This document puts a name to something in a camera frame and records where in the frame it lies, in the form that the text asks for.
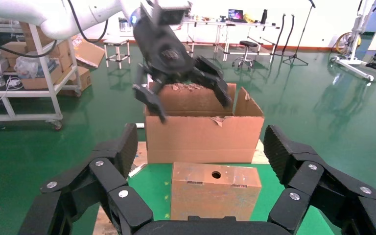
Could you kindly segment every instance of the stool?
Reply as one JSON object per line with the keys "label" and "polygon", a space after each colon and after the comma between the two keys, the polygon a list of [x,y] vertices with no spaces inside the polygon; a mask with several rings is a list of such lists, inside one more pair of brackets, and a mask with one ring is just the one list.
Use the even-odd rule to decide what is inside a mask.
{"label": "stool", "polygon": [[257,43],[253,43],[253,42],[249,42],[249,41],[240,41],[240,45],[243,45],[245,46],[245,50],[244,50],[244,56],[242,57],[237,57],[234,61],[233,61],[233,67],[235,65],[235,62],[237,60],[239,60],[238,62],[238,66],[237,68],[240,69],[243,67],[243,63],[248,63],[249,67],[248,67],[248,70],[251,70],[251,68],[253,67],[253,60],[250,59],[250,58],[247,58],[247,54],[249,53],[249,48],[250,47],[257,47]]}
{"label": "stool", "polygon": [[[103,42],[104,44],[104,56],[106,57],[106,66],[109,67],[109,61],[115,61],[119,63],[119,69],[122,69],[122,61],[127,58],[128,63],[130,64],[130,50],[129,50],[129,39],[122,42],[117,42],[115,39],[108,39]],[[120,46],[127,44],[127,54],[120,54]],[[114,46],[116,48],[116,54],[108,56],[107,48],[108,46]]]}

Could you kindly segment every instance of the yellow wheel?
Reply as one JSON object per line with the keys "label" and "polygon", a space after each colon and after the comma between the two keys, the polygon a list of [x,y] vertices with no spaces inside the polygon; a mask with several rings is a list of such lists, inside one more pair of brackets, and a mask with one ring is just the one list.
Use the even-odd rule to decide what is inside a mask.
{"label": "yellow wheel", "polygon": [[[351,32],[342,34],[335,43],[335,49],[340,54],[348,54],[353,44],[353,34]],[[357,47],[361,45],[361,38],[358,38]]]}

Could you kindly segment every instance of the tripod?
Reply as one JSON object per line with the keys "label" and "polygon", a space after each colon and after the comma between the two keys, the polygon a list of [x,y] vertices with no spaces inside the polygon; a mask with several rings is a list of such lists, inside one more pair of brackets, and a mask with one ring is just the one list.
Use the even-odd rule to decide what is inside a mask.
{"label": "tripod", "polygon": [[309,13],[307,15],[307,19],[306,19],[306,22],[305,22],[305,25],[304,25],[304,29],[302,30],[302,34],[301,34],[301,38],[299,40],[298,47],[296,48],[295,54],[289,56],[288,59],[283,60],[283,63],[285,63],[285,64],[293,66],[293,65],[295,65],[294,63],[295,63],[295,59],[296,59],[296,60],[299,60],[299,61],[303,62],[304,64],[303,65],[295,65],[295,66],[307,66],[307,65],[309,65],[308,62],[300,59],[298,57],[297,53],[298,53],[298,50],[299,50],[299,46],[301,45],[301,41],[302,41],[302,37],[303,37],[305,29],[306,29],[307,21],[309,20],[310,12],[312,11],[312,8],[315,8],[315,5],[313,4],[313,2],[312,1],[310,1],[310,2],[312,3],[312,6],[310,6]]}

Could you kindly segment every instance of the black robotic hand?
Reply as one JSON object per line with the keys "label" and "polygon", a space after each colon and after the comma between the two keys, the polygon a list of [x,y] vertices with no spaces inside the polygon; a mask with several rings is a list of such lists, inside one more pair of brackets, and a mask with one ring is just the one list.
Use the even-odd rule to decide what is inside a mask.
{"label": "black robotic hand", "polygon": [[[144,87],[143,78],[152,75],[153,86]],[[159,92],[166,84],[191,81],[214,91],[215,97],[223,107],[231,105],[232,99],[227,94],[228,85],[223,79],[222,71],[203,56],[195,59],[191,71],[184,74],[165,74],[139,64],[136,83],[133,85],[135,98],[144,103],[149,112],[157,114],[162,123],[166,122],[166,111],[158,97]]]}
{"label": "black robotic hand", "polygon": [[[133,35],[146,62],[138,67],[133,85],[135,97],[162,123],[166,112],[157,95],[166,84],[191,81],[213,90],[222,106],[231,104],[222,71],[202,56],[193,59],[168,25],[155,25],[145,16],[134,25]],[[154,81],[149,88],[142,86],[147,74]]]}

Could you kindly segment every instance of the white cable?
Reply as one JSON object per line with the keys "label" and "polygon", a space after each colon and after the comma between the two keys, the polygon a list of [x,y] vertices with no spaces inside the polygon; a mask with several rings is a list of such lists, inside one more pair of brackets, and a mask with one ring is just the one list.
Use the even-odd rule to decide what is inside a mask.
{"label": "white cable", "polygon": [[[17,85],[20,85],[20,87],[17,87],[17,85],[11,85],[11,81],[16,81],[16,80],[19,81],[19,83]],[[3,96],[0,98],[0,100],[2,100],[5,97],[5,95],[8,91],[17,91],[17,90],[21,89],[22,87],[24,87],[24,86],[22,85],[21,80],[18,77],[11,77],[10,76],[8,81],[6,81],[5,94],[3,94]]]}

